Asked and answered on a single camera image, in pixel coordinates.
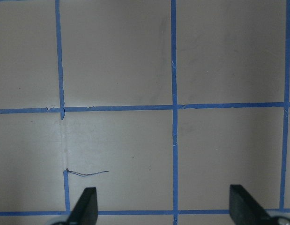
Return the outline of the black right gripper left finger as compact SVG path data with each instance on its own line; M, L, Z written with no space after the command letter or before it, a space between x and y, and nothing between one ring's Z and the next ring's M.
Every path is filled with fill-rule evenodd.
M67 225L95 225L98 218L97 189L84 189L73 211L66 220Z

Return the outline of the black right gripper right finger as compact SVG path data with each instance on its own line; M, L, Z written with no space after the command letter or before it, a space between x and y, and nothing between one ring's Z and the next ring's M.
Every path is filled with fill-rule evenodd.
M230 185L229 213L235 225L270 225L271 217L242 185Z

